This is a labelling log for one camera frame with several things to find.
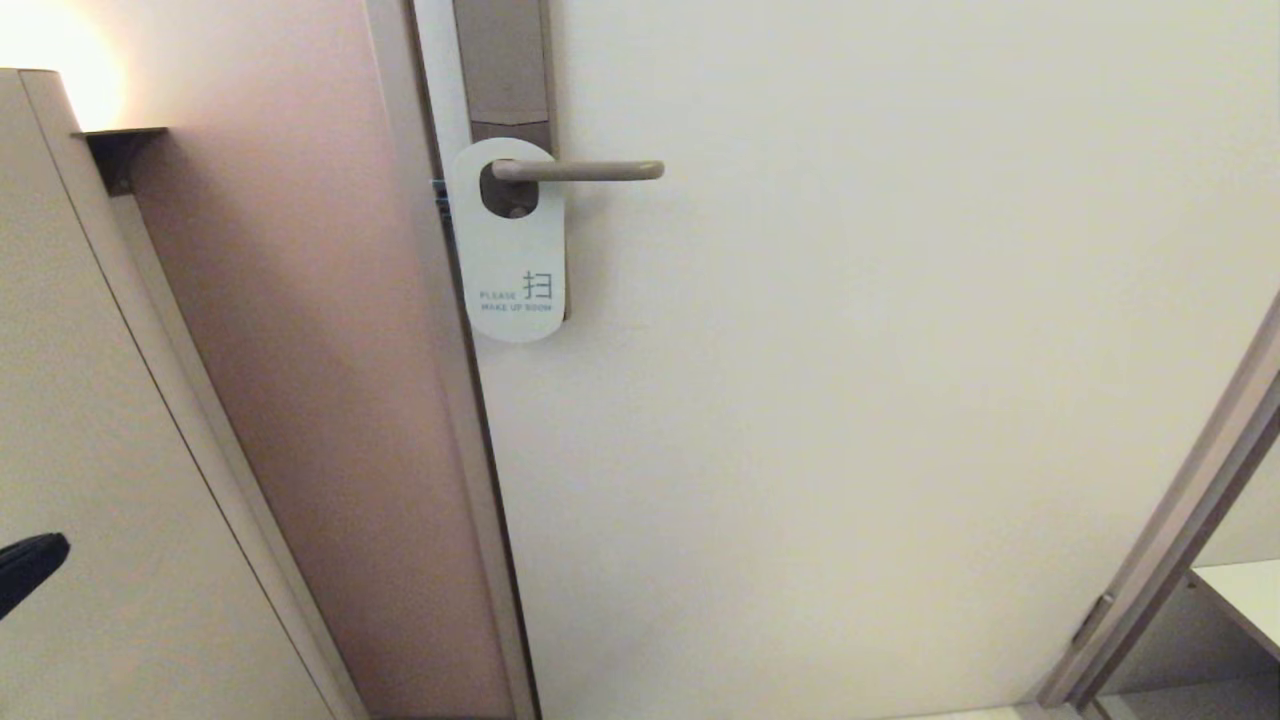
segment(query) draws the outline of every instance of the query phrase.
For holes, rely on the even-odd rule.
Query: black object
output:
[[[166,128],[137,128],[84,133],[84,141],[93,155],[93,164],[97,165],[97,174],[102,177],[108,195],[115,197],[133,192],[133,182],[129,178],[133,158],[146,143],[165,132]]]
[[[0,550],[0,620],[61,568],[70,551],[61,533],[36,536]]]

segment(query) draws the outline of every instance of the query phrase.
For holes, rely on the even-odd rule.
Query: light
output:
[[[81,129],[116,129],[124,76],[110,46],[58,0],[0,0],[0,68],[58,70]]]

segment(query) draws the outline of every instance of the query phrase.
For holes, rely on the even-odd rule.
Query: lever handle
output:
[[[625,182],[658,179],[660,160],[634,163],[562,163],[558,160],[494,160],[493,177],[506,182]]]

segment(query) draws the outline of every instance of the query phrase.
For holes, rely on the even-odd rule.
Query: white door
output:
[[[0,619],[0,719],[332,717],[96,263],[42,133],[69,119],[41,120],[0,70],[0,547],[72,546]]]
[[[553,0],[572,315],[477,338],[548,720],[1032,697],[1280,278],[1271,0]]]

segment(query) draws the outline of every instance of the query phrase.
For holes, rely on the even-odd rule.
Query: white cabinet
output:
[[[55,163],[73,120],[33,104],[50,88],[0,70],[0,546],[61,532],[72,550],[0,620],[0,719],[342,717],[104,278],[74,200],[106,196],[87,151]]]

